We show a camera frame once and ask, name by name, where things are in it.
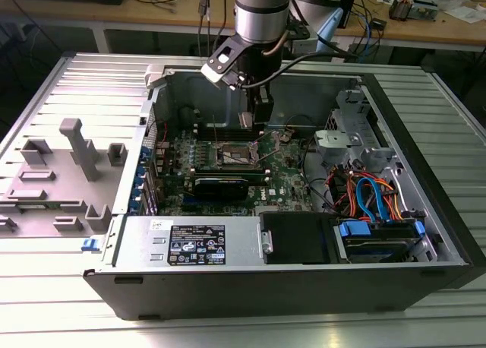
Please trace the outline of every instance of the side panel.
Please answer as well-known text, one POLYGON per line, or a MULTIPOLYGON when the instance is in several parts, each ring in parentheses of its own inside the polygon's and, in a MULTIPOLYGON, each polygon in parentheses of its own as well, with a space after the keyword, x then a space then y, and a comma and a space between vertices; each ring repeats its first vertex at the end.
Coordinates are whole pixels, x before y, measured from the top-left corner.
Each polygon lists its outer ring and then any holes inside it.
POLYGON ((431 202, 434 211, 453 240, 461 257, 466 263, 474 266, 460 280, 449 286, 451 288, 462 287, 486 272, 486 257, 443 190, 442 185, 418 149, 376 77, 372 74, 366 74, 364 83, 379 110, 377 112, 378 118, 382 118, 380 120, 383 120, 382 123, 386 124, 398 145, 396 149, 402 152, 409 163, 411 168, 409 171, 412 171, 415 175, 419 187, 422 188, 427 199, 431 202))
POLYGON ((464 267, 262 273, 85 274, 125 320, 402 311, 464 267))

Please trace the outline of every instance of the metal table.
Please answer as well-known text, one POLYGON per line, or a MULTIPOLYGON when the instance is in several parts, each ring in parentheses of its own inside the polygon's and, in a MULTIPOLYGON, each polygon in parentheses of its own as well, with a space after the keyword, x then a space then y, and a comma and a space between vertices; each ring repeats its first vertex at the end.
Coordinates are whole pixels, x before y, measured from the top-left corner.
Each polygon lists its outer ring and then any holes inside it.
MULTIPOLYGON (((184 59, 188 63, 202 61, 184 59)), ((39 130, 80 116, 98 149, 130 147, 131 115, 147 95, 144 74, 156 56, 77 54, 63 58, 0 145, 0 192, 23 162, 18 149, 39 130), (130 99, 131 105, 113 96, 130 99), (125 134, 113 131, 122 120, 125 134)), ((301 66, 312 68, 312 63, 301 66)), ((332 65, 343 72, 356 65, 332 65)), ((478 244, 486 252, 484 129, 434 74, 416 67, 360 66, 377 75, 478 244)), ((59 142, 57 137, 47 141, 59 142)), ((82 253, 84 238, 0 239, 0 343, 7 346, 482 346, 486 345, 486 277, 443 290, 405 312, 233 318, 198 321, 122 321, 82 280, 100 258, 82 253)))

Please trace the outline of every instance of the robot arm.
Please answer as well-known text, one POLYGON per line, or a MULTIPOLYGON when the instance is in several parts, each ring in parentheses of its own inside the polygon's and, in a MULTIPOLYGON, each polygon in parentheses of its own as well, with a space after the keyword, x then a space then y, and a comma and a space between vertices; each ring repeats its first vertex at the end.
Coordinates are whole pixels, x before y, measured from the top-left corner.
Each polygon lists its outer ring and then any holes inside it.
MULTIPOLYGON (((280 69, 286 40, 304 39, 308 32, 297 17, 321 38, 330 39, 342 16, 340 0, 235 0, 235 31, 208 59, 201 72, 215 84, 233 90, 261 82, 280 69)), ((244 128, 270 120, 270 84, 248 88, 244 128)))

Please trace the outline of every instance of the white label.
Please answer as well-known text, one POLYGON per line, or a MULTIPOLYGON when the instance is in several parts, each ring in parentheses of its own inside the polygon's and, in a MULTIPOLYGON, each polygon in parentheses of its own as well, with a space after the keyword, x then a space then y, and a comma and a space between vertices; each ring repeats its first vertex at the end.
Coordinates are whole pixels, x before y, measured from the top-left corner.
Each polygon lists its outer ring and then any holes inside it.
POLYGON ((150 230, 165 230, 170 228, 172 225, 174 225, 172 220, 152 219, 152 221, 150 221, 150 230))

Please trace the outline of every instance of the metal bracket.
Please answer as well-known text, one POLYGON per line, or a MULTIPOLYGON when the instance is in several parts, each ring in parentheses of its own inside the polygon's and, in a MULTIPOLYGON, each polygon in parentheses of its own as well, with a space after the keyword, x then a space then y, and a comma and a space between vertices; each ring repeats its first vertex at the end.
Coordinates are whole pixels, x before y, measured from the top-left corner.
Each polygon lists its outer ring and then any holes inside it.
POLYGON ((261 232, 261 248, 266 255, 273 252, 272 244, 272 232, 269 230, 264 230, 261 232))
POLYGON ((167 71, 165 65, 149 65, 145 71, 145 87, 152 89, 161 86, 166 82, 165 76, 174 74, 173 71, 167 71))
MULTIPOLYGON (((208 80, 216 84, 223 77, 231 74, 230 70, 236 60, 252 46, 253 43, 244 41, 239 35, 231 36, 207 59, 200 71, 208 80)), ((234 73, 225 82, 234 87, 239 79, 238 75, 234 73)))

